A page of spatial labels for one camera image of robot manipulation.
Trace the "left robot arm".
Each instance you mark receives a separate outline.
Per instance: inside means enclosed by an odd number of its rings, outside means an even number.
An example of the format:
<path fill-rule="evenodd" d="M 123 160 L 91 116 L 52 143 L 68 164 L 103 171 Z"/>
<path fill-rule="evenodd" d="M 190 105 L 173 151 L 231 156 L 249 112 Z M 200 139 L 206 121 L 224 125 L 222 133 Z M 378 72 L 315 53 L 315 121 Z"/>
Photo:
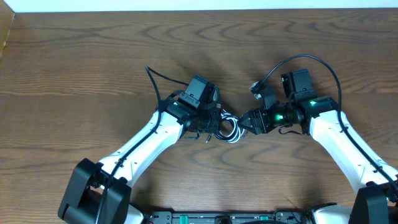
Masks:
<path fill-rule="evenodd" d="M 125 145 L 98 162 L 84 158 L 76 165 L 58 217 L 66 223 L 144 223 L 146 215 L 130 203 L 133 185 L 186 132 L 218 132 L 219 98 L 219 88 L 196 75 L 186 90 L 160 101 L 149 122 Z"/>

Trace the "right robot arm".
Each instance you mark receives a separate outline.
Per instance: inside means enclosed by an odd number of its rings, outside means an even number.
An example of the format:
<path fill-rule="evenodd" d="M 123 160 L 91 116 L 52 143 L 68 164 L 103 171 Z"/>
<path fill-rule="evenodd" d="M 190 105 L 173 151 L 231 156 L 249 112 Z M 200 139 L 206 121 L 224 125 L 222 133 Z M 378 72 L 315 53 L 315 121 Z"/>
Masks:
<path fill-rule="evenodd" d="M 253 134 L 301 126 L 301 134 L 323 146 L 351 184 L 356 199 L 352 207 L 325 203 L 310 208 L 302 223 L 397 223 L 397 190 L 388 182 L 397 181 L 397 169 L 381 159 L 353 129 L 344 112 L 330 96 L 319 97 L 308 70 L 281 76 L 286 103 L 279 103 L 267 84 L 256 82 L 256 97 L 264 106 L 248 111 L 238 120 L 241 128 Z"/>

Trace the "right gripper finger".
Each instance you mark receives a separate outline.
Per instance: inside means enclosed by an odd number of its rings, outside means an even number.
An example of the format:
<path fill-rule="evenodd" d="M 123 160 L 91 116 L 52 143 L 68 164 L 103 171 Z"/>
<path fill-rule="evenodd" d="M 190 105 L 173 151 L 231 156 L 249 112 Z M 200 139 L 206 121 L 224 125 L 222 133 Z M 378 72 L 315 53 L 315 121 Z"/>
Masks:
<path fill-rule="evenodd" d="M 256 132 L 256 124 L 253 121 L 238 121 L 238 126 L 251 133 Z"/>
<path fill-rule="evenodd" d="M 249 110 L 239 118 L 238 123 L 255 123 L 255 111 Z"/>

